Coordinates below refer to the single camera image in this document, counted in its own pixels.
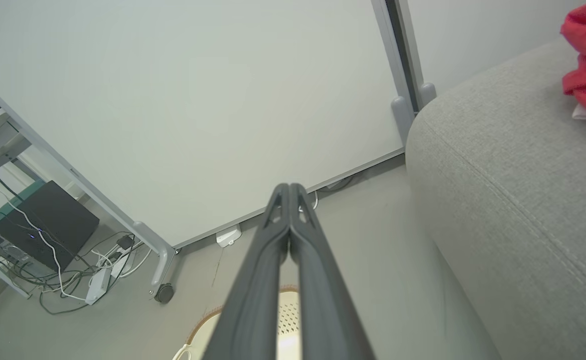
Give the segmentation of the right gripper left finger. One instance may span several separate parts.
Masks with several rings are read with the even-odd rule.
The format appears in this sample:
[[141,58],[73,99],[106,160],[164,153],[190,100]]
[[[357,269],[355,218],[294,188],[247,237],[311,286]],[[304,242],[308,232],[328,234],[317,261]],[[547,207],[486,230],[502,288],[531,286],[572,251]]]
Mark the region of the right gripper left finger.
[[288,250],[289,185],[277,185],[222,308],[205,360],[274,360],[280,268]]

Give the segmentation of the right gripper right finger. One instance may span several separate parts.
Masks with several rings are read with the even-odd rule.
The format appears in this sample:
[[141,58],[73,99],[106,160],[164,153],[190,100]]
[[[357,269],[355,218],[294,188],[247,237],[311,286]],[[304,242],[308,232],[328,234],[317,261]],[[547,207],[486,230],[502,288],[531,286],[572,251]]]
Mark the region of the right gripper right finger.
[[306,190],[293,183],[289,194],[303,359],[373,360],[374,351]]

